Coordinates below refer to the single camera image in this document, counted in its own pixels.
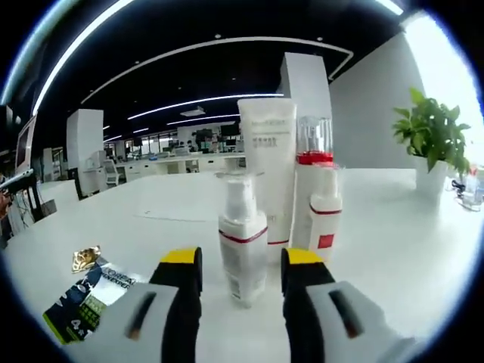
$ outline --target potted plant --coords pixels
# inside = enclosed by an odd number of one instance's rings
[[[398,143],[408,143],[407,153],[414,158],[417,171],[417,190],[438,198],[448,165],[461,176],[469,171],[462,132],[470,126],[456,123],[461,113],[459,106],[449,110],[415,88],[410,88],[410,95],[414,104],[411,110],[394,108],[403,117],[393,125],[394,136]]]

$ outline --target clear bottle cap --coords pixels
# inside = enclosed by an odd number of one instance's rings
[[[324,117],[300,117],[297,120],[297,153],[315,151],[333,154],[332,121]]]

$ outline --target gold foil packet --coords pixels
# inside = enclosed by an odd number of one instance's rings
[[[92,266],[94,266],[100,255],[101,248],[99,246],[76,251],[73,255],[73,274],[89,270]]]

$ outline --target ceiling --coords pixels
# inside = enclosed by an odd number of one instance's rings
[[[408,10],[402,0],[393,1]],[[29,91],[22,97],[17,93],[12,102],[23,115],[32,110],[33,100],[73,39],[115,2],[80,0],[58,22],[45,42],[43,57],[31,62],[37,71]],[[110,126],[107,137],[128,138],[137,129],[163,131],[196,105],[127,120],[137,113],[201,98],[275,92],[285,51],[321,55],[328,74],[345,59],[340,52],[296,43],[211,45],[134,70],[81,105],[92,90],[159,54],[216,40],[216,34],[221,39],[277,36],[315,42],[322,37],[322,42],[355,54],[337,78],[394,36],[404,16],[397,17],[374,0],[136,0],[91,34],[61,69],[39,109],[34,146],[65,144],[66,119],[80,107],[104,110],[104,124]],[[237,113],[236,100],[200,106],[204,116]]]

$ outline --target white pot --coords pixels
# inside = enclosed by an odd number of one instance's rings
[[[445,176],[448,164],[445,161],[437,161],[432,171],[429,172],[425,157],[412,157],[417,172],[417,192],[432,199],[440,199],[444,189]]]

